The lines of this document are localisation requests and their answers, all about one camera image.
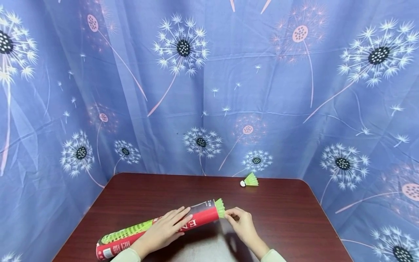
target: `white sleeve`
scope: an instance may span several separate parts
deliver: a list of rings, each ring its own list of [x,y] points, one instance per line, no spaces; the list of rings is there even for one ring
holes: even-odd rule
[[[127,248],[119,253],[112,262],[141,262],[141,258],[135,250]]]

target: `dark red wooden table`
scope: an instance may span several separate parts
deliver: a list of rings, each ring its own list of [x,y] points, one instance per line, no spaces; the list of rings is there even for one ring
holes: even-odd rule
[[[97,240],[180,206],[222,198],[252,214],[260,237],[287,262],[352,261],[309,186],[301,180],[122,173],[113,177],[54,261],[97,261]],[[188,231],[144,262],[257,261],[224,219]]]

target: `shuttlecock tube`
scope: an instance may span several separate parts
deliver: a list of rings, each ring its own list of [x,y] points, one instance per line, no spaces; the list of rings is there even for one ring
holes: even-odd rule
[[[208,200],[197,205],[191,206],[190,212],[193,214],[191,221],[189,221],[179,231],[188,231],[198,226],[208,224],[216,221],[219,218],[224,218],[224,203],[222,199],[215,201]],[[104,235],[96,244],[96,256],[99,260],[105,260],[116,256],[122,250],[129,248],[137,239],[139,239],[145,232],[160,218],[154,218],[149,221]]]

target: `right hand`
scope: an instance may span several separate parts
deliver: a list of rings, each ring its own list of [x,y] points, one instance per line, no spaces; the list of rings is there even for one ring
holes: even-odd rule
[[[247,246],[249,246],[252,240],[259,238],[250,213],[235,207],[225,211],[225,218]]]

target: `dandelion stem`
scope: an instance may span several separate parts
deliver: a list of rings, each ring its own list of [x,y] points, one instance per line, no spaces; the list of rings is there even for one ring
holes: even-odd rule
[[[362,75],[365,71],[367,71],[368,69],[370,69],[371,67],[368,66],[366,67],[362,72],[360,72],[359,74]],[[307,122],[307,120],[309,120],[320,108],[322,108],[325,104],[327,104],[329,101],[333,100],[335,97],[337,97],[338,95],[340,95],[343,91],[347,90],[350,86],[352,86],[354,83],[356,82],[356,80],[353,80],[352,82],[350,82],[347,86],[345,86],[342,90],[340,90],[339,92],[337,92],[336,94],[334,94],[331,98],[327,99],[325,102],[323,102],[323,104],[321,104],[318,108],[316,108],[303,122],[303,124],[305,122]]]
[[[131,74],[132,78],[134,79],[135,83],[137,84],[138,88],[140,89],[142,95],[144,96],[145,100],[147,100],[147,97],[145,96],[144,90],[142,89],[140,83],[137,81],[137,79],[135,78],[134,74],[131,72],[131,70],[129,69],[128,65],[124,62],[124,60],[122,59],[122,57],[118,54],[118,52],[112,47],[111,43],[109,43],[108,39],[106,39],[106,37],[100,32],[98,31],[101,36],[105,39],[105,41],[108,43],[108,45],[112,48],[113,52],[115,52],[116,56],[121,60],[121,62],[125,65],[125,67],[127,68],[128,72]]]
[[[237,174],[239,174],[239,173],[241,173],[241,172],[243,172],[243,171],[245,171],[245,170],[246,170],[246,168],[245,168],[245,169],[243,169],[243,170],[240,170],[239,172],[235,173],[232,177],[235,177]]]
[[[6,131],[6,142],[4,143],[3,155],[2,155],[1,166],[0,166],[0,176],[4,175],[4,169],[6,168],[7,156],[9,154],[11,99],[12,99],[12,94],[10,90],[10,83],[7,83],[7,131]]]
[[[231,148],[230,152],[228,152],[228,154],[225,156],[225,159],[223,160],[223,162],[221,163],[220,168],[218,169],[218,171],[220,171],[220,169],[222,168],[222,166],[224,165],[224,162],[227,160],[227,157],[230,155],[231,151],[233,151],[235,145],[237,145],[237,143],[239,142],[239,140],[241,139],[241,137],[244,135],[244,133],[241,134],[241,136],[237,139],[237,141],[234,143],[233,147]]]
[[[103,124],[103,121],[101,121],[101,123],[100,123],[100,125],[99,125],[99,127],[98,127],[98,134],[96,135],[96,152],[97,152],[97,154],[98,154],[98,161],[99,161],[99,165],[100,165],[101,167],[102,167],[102,164],[101,164],[101,157],[99,156],[99,131],[100,131],[100,129],[101,129],[102,124]]]
[[[230,0],[230,4],[231,4],[231,8],[233,9],[233,12],[235,12],[235,8],[234,8],[234,0]]]
[[[102,186],[101,184],[99,184],[98,182],[96,182],[96,180],[92,177],[92,175],[90,174],[90,172],[88,170],[86,170],[86,172],[89,174],[89,176],[93,180],[93,182],[96,183],[96,185],[100,186],[101,188],[105,188],[104,186]]]
[[[271,3],[271,0],[266,0],[265,6],[263,7],[261,14],[265,12],[266,8],[269,6],[270,3]]]
[[[122,158],[120,158],[120,159],[118,160],[118,162],[115,164],[115,167],[114,167],[114,175],[116,174],[116,166],[118,165],[118,163],[119,163],[121,160],[122,160]]]
[[[363,245],[363,246],[366,246],[366,247],[369,247],[369,248],[374,249],[374,247],[373,247],[373,246],[369,246],[369,245],[367,245],[367,244],[364,244],[364,243],[361,243],[361,242],[357,242],[357,241],[353,241],[353,240],[341,239],[341,241],[346,241],[346,242],[356,243],[356,244],[360,244],[360,245]]]
[[[201,157],[199,157],[199,164],[201,165],[202,173],[204,173],[204,176],[207,176],[206,173],[205,173],[205,171],[204,171],[204,169],[202,168]]]
[[[307,55],[308,55],[308,61],[310,62],[310,71],[311,71],[311,101],[310,101],[310,108],[311,108],[313,106],[313,96],[314,96],[313,63],[311,62],[311,56],[310,56],[310,53],[308,51],[307,44],[305,43],[304,40],[303,40],[303,43],[304,43],[304,47],[305,47],[305,50],[306,50]]]
[[[161,102],[163,101],[163,99],[166,97],[167,93],[169,92],[170,88],[173,85],[173,82],[176,79],[176,75],[173,77],[172,82],[170,83],[169,87],[167,88],[166,92],[164,93],[163,97],[160,99],[160,101],[153,107],[153,109],[151,109],[150,113],[148,113],[147,117],[151,116],[151,114],[159,107],[159,105],[161,104]]]
[[[330,178],[330,179],[329,179],[329,182],[327,182],[327,185],[326,185],[326,187],[324,188],[323,195],[321,195],[321,199],[320,199],[320,205],[321,205],[321,203],[323,202],[324,193],[326,192],[326,189],[327,189],[327,187],[329,186],[330,181],[332,181],[332,178]]]
[[[382,194],[378,194],[378,195],[373,195],[373,196],[371,196],[371,197],[367,197],[367,198],[364,198],[364,199],[358,200],[357,202],[354,202],[354,203],[352,203],[352,204],[350,204],[350,205],[347,205],[346,207],[341,208],[341,209],[339,209],[338,211],[336,211],[336,212],[335,212],[335,214],[340,213],[340,212],[342,212],[342,211],[345,211],[346,209],[348,209],[348,208],[350,208],[350,207],[352,207],[352,206],[354,206],[354,205],[356,205],[356,204],[358,204],[358,203],[361,203],[361,202],[363,202],[363,201],[365,201],[365,200],[368,200],[368,199],[371,199],[371,198],[374,198],[374,197],[380,197],[380,196],[392,195],[392,194],[398,194],[398,193],[403,193],[403,192],[401,192],[401,191],[397,191],[397,192],[388,192],[388,193],[382,193]]]

